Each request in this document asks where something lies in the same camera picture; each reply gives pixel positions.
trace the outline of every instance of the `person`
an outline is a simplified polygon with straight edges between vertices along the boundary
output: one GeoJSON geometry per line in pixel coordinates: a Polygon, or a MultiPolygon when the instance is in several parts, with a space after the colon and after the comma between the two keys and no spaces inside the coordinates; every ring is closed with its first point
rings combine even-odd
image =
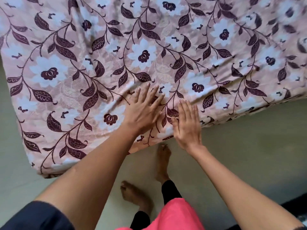
{"type": "MultiPolygon", "coordinates": [[[[138,135],[151,129],[159,117],[163,99],[156,86],[138,89],[127,107],[121,126],[100,146],[48,186],[34,201],[15,214],[1,230],[92,230],[95,229],[118,170],[138,135]]],[[[179,119],[172,118],[174,137],[202,167],[243,230],[303,229],[303,224],[280,205],[240,180],[202,145],[196,105],[180,101],[179,119]]],[[[153,203],[140,189],[123,182],[123,198],[139,206],[130,229],[204,229],[192,207],[181,197],[167,174],[171,151],[157,152],[157,176],[165,206],[150,223],[153,203]]]]}

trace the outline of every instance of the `leg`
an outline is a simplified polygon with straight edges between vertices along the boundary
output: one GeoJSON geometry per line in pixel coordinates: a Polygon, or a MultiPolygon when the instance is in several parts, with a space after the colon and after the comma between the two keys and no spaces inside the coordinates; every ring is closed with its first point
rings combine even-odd
{"type": "Polygon", "coordinates": [[[172,152],[165,144],[160,144],[157,151],[157,175],[156,180],[162,185],[162,195],[164,205],[174,198],[182,198],[175,184],[167,174],[167,166],[169,164],[169,157],[172,152]]]}
{"type": "Polygon", "coordinates": [[[126,181],[122,182],[120,189],[124,200],[139,206],[130,228],[141,230],[148,227],[150,224],[149,216],[154,206],[152,200],[143,191],[126,181]]]}

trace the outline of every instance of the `hand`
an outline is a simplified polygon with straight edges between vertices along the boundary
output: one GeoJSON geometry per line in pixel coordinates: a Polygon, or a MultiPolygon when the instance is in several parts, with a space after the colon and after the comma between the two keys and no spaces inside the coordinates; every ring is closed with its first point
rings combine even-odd
{"type": "Polygon", "coordinates": [[[179,146],[190,154],[194,147],[202,145],[198,107],[191,106],[189,101],[180,100],[178,111],[179,122],[172,117],[174,137],[179,146]]]}
{"type": "Polygon", "coordinates": [[[136,131],[136,136],[144,134],[154,126],[158,120],[160,112],[158,106],[164,98],[164,94],[159,96],[152,103],[159,86],[155,86],[149,91],[150,83],[142,90],[139,88],[131,98],[131,104],[126,108],[123,125],[136,131]]]}

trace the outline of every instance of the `person's left hand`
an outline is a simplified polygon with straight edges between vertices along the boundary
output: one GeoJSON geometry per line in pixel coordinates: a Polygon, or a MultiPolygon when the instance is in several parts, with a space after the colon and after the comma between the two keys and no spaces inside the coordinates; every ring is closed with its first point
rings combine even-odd
{"type": "Polygon", "coordinates": [[[152,104],[159,86],[155,86],[152,91],[149,91],[149,87],[150,83],[147,84],[142,92],[139,88],[132,96],[131,103],[125,110],[125,119],[122,124],[130,129],[135,129],[137,135],[144,134],[151,129],[160,116],[157,108],[163,100],[164,94],[159,96],[152,104]]]}

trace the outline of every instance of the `floor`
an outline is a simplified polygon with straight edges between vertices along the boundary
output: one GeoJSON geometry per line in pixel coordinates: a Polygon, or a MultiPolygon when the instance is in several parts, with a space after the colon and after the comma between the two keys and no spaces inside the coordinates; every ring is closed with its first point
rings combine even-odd
{"type": "MultiPolygon", "coordinates": [[[[36,175],[29,165],[0,66],[0,226],[33,200],[53,180],[36,175]]],[[[307,192],[307,99],[274,106],[253,116],[203,129],[203,142],[214,156],[244,181],[278,203],[307,192]]],[[[207,230],[235,224],[227,207],[198,164],[174,139],[169,175],[181,195],[196,209],[207,230]]],[[[137,207],[123,201],[120,182],[146,190],[155,203],[152,218],[163,207],[161,186],[154,180],[156,146],[128,156],[97,229],[129,226],[137,207]]]]}

